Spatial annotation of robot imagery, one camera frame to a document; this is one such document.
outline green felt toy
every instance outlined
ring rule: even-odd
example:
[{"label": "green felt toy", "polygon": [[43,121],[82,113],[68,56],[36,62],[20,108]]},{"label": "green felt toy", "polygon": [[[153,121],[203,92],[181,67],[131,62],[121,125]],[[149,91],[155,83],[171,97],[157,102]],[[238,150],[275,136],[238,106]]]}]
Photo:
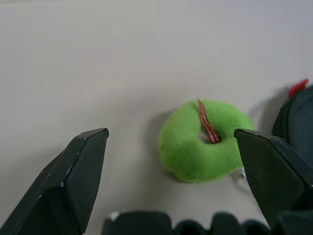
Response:
[{"label": "green felt toy", "polygon": [[179,179],[190,182],[214,180],[239,168],[242,162],[234,130],[253,129],[249,117],[236,107],[215,100],[202,100],[208,120],[220,134],[217,144],[200,139],[201,122],[197,101],[175,111],[159,136],[163,166]]}]

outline gray surface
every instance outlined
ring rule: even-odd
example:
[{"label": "gray surface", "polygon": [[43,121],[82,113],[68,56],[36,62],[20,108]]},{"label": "gray surface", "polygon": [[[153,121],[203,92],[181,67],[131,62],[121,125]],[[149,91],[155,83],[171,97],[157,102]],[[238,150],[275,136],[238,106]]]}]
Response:
[{"label": "gray surface", "polygon": [[1,1],[0,224],[75,135],[99,127],[110,137],[88,235],[122,209],[206,227],[216,211],[263,221],[231,177],[190,185],[165,173],[157,134],[168,111],[197,97],[230,102],[269,130],[280,87],[312,77],[312,4]]}]

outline plush toy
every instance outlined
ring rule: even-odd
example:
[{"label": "plush toy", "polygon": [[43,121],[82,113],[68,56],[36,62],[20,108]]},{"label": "plush toy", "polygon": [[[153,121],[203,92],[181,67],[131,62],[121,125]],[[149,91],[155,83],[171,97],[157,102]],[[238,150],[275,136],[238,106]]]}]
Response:
[{"label": "plush toy", "polygon": [[[201,103],[210,125],[204,128],[212,130],[208,134],[218,133],[217,143],[200,139]],[[175,111],[163,127],[158,143],[161,162],[179,179],[190,183],[225,176],[243,166],[233,137],[237,128],[253,129],[253,124],[236,107],[215,100],[192,101]]]}]

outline red object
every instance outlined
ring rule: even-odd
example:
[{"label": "red object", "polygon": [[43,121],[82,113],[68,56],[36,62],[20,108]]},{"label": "red object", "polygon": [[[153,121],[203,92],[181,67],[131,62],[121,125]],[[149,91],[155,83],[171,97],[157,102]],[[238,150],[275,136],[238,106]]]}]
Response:
[{"label": "red object", "polygon": [[199,100],[199,99],[198,99],[198,105],[199,105],[200,122],[201,122],[202,126],[205,128],[205,131],[206,131],[211,143],[221,142],[221,136],[211,126],[211,124],[207,118],[205,106],[201,102],[201,100]]},{"label": "red object", "polygon": [[300,92],[300,91],[306,89],[308,83],[309,83],[309,80],[308,79],[304,79],[303,81],[295,84],[289,91],[289,98],[292,97],[297,92]]}]

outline green plush donut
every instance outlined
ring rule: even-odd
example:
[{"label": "green plush donut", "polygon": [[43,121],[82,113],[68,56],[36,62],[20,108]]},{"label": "green plush donut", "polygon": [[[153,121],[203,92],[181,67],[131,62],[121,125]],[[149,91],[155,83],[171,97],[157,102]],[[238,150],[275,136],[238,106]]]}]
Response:
[{"label": "green plush donut", "polygon": [[192,101],[175,111],[159,137],[163,166],[179,179],[195,183],[214,180],[239,168],[242,162],[236,128],[253,129],[252,121],[236,107],[215,100],[202,100],[208,120],[220,134],[217,144],[200,139],[201,122],[197,101]]}]

